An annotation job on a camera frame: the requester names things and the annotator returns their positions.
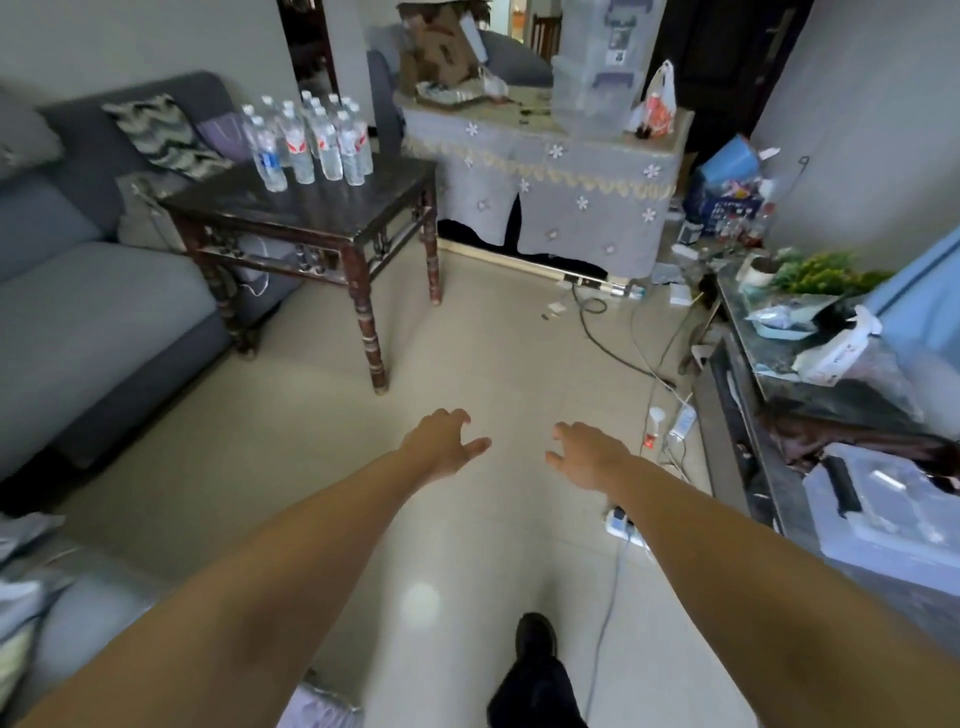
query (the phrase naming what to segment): door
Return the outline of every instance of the door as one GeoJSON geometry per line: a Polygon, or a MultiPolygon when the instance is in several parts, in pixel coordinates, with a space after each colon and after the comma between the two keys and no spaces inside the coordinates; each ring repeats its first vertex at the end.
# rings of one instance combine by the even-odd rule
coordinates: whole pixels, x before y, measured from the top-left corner
{"type": "Polygon", "coordinates": [[[673,61],[677,103],[696,111],[698,162],[754,130],[813,0],[667,0],[650,76],[673,61]]]}

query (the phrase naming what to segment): plastic packet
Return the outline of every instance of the plastic packet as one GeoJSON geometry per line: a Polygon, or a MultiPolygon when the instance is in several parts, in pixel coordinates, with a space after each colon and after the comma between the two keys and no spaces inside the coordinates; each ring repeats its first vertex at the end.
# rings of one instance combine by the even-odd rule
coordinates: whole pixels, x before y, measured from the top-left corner
{"type": "Polygon", "coordinates": [[[756,321],[769,328],[795,328],[797,325],[809,324],[813,317],[832,303],[840,300],[839,296],[824,296],[812,293],[762,293],[758,296],[745,295],[747,321],[756,321]]]}
{"type": "Polygon", "coordinates": [[[901,409],[915,423],[924,421],[924,411],[913,388],[897,361],[897,353],[883,339],[871,336],[867,348],[857,357],[842,377],[857,379],[876,389],[885,400],[901,409]]]}

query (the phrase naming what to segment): wooden chair back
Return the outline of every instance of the wooden chair back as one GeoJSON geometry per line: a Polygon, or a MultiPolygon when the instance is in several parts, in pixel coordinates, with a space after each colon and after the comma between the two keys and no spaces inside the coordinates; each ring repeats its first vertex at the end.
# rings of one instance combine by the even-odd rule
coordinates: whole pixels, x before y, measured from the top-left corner
{"type": "Polygon", "coordinates": [[[534,15],[530,45],[545,61],[550,61],[560,51],[560,27],[562,15],[534,15]]]}

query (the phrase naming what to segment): throw pillow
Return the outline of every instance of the throw pillow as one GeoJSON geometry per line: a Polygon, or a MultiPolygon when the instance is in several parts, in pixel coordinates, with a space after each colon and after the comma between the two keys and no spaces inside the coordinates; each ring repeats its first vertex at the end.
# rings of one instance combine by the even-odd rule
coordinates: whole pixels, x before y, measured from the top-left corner
{"type": "Polygon", "coordinates": [[[202,121],[197,131],[207,144],[230,161],[249,161],[252,157],[243,133],[243,116],[236,111],[202,121]]]}
{"type": "Polygon", "coordinates": [[[191,180],[202,180],[233,166],[200,141],[168,93],[126,104],[103,104],[101,109],[154,166],[180,172],[191,180]]]}

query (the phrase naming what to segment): black shoe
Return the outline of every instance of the black shoe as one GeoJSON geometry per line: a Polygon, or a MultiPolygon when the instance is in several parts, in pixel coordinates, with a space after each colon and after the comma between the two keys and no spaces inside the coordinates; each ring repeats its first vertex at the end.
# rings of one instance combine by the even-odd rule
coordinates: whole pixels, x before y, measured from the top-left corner
{"type": "Polygon", "coordinates": [[[516,626],[516,660],[556,657],[557,633],[550,620],[538,612],[528,612],[516,626]]]}

